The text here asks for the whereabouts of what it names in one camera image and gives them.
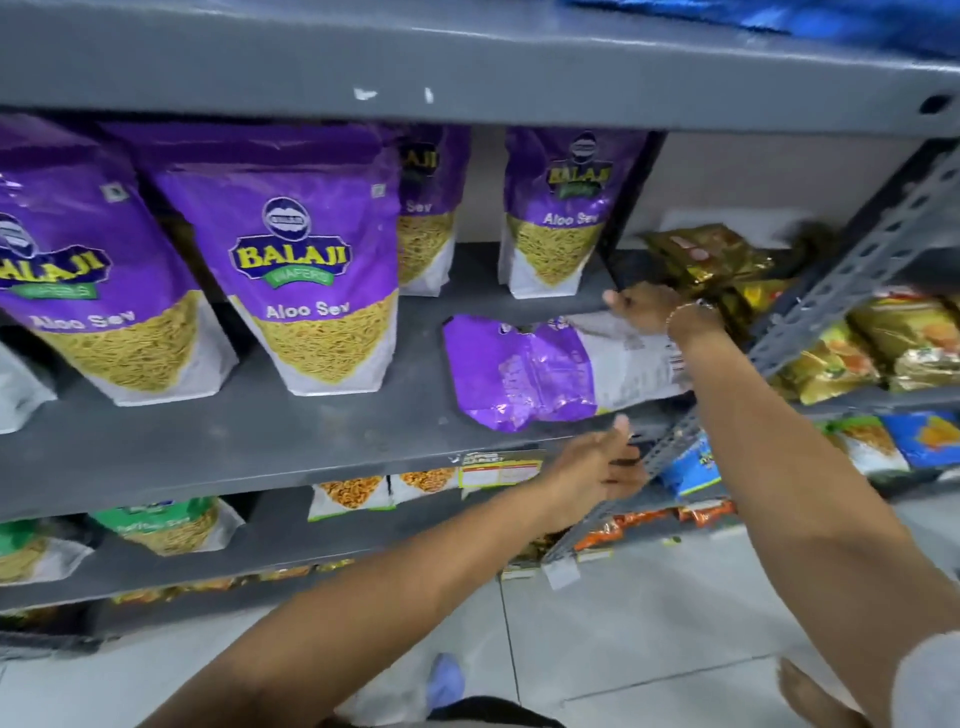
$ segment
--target fallen snack packet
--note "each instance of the fallen snack packet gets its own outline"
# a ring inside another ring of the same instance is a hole
[[[583,420],[690,388],[667,336],[641,334],[609,311],[520,327],[454,316],[444,341],[460,408],[501,432],[532,420]]]

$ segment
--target blue shoe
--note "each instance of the blue shoe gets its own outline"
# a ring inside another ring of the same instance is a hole
[[[460,669],[457,658],[449,652],[441,652],[433,661],[426,684],[427,710],[445,708],[463,699],[466,686],[464,672]]]

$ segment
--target left hand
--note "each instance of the left hand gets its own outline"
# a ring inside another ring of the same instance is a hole
[[[606,432],[571,440],[549,468],[530,481],[545,505],[543,530],[553,533],[579,522],[604,500],[632,496],[649,480],[639,450],[627,445],[630,420],[617,415]],[[635,460],[634,465],[612,465]]]

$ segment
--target bracelet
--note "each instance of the bracelet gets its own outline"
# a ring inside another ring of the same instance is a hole
[[[677,312],[683,311],[685,308],[692,305],[700,306],[702,308],[713,309],[713,306],[710,303],[707,303],[706,301],[704,301],[703,299],[697,299],[696,301],[688,301],[686,303],[681,303],[679,306],[677,306],[672,311],[670,311],[669,315],[666,317],[666,321],[663,323],[663,332],[666,333],[667,336],[670,335],[670,322],[673,321],[673,317],[677,315]]]

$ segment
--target metal shelf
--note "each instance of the metal shelf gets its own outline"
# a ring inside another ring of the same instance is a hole
[[[164,557],[108,534],[69,578],[0,588],[0,612],[357,556],[414,536],[495,490],[466,500],[459,490],[445,491],[391,511],[357,511],[312,523],[307,520],[309,488],[269,491],[223,550]]]
[[[426,470],[464,452],[608,426],[611,416],[517,433],[486,429],[457,408],[441,326],[455,313],[523,324],[598,310],[610,287],[595,257],[578,295],[517,301],[496,283],[495,245],[459,246],[438,299],[400,301],[394,361],[371,394],[294,397],[259,348],[219,394],[201,400],[116,407],[75,377],[60,401],[0,437],[0,521]],[[646,402],[628,414],[653,440],[669,427],[670,407]]]
[[[797,411],[812,420],[832,420],[853,415],[889,415],[924,409],[960,407],[960,386],[931,387],[915,392],[887,392],[879,387],[863,387],[849,394],[816,404],[797,404]]]
[[[960,131],[960,66],[549,0],[0,0],[0,106]]]
[[[326,571],[282,581],[253,582],[227,592],[195,592],[177,596],[171,601],[151,604],[114,604],[107,601],[93,607],[90,630],[93,637],[108,639],[185,619],[213,617],[257,607],[275,607],[334,573]]]

